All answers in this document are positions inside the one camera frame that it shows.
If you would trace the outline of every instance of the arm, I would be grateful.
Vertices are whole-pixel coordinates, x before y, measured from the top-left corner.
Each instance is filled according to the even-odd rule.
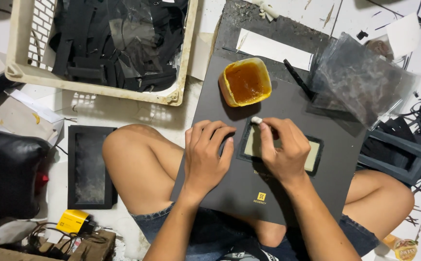
[[[185,180],[175,205],[143,261],[183,261],[199,204],[217,186],[230,167],[233,138],[222,157],[218,149],[225,136],[235,132],[221,121],[201,121],[185,132]]]
[[[273,146],[270,127],[277,130],[281,148]],[[288,119],[265,118],[260,124],[262,159],[291,199],[312,261],[361,261],[352,244],[331,216],[304,170],[310,145]]]

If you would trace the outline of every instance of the yellow charger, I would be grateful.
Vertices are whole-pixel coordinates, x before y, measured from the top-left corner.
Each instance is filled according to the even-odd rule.
[[[67,233],[91,234],[95,227],[101,228],[93,216],[81,210],[66,210],[60,217],[56,229]]]

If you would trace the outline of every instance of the orange container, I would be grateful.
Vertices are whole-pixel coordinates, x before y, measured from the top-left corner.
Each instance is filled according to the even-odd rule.
[[[272,93],[265,63],[249,58],[228,65],[218,79],[220,90],[230,107],[258,103]]]

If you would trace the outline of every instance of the white paper strip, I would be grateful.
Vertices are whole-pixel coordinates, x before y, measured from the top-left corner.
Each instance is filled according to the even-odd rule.
[[[313,54],[282,44],[260,34],[241,28],[236,49],[254,56],[263,56],[274,61],[288,62],[296,68],[310,71]]]

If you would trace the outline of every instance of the white plastic crate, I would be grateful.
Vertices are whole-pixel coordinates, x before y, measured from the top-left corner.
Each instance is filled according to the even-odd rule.
[[[14,0],[5,70],[5,75],[9,80],[172,106],[179,106],[182,103],[198,0],[189,0],[188,3],[177,81],[173,86],[161,92],[133,92],[108,86],[71,82],[52,74],[52,68],[43,64],[42,59],[45,48],[49,48],[47,44],[50,40],[49,34],[56,1]]]

